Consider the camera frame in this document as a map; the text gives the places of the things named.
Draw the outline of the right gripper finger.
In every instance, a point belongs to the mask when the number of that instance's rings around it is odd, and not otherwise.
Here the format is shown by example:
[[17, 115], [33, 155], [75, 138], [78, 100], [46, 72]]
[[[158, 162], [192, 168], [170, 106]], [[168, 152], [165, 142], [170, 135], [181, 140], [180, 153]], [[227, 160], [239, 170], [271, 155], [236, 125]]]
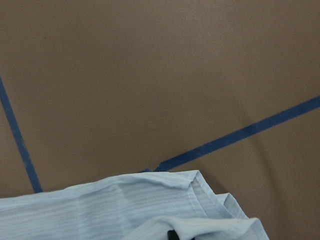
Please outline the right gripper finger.
[[175, 230], [169, 230], [167, 232], [167, 239], [168, 240], [179, 240], [179, 236]]

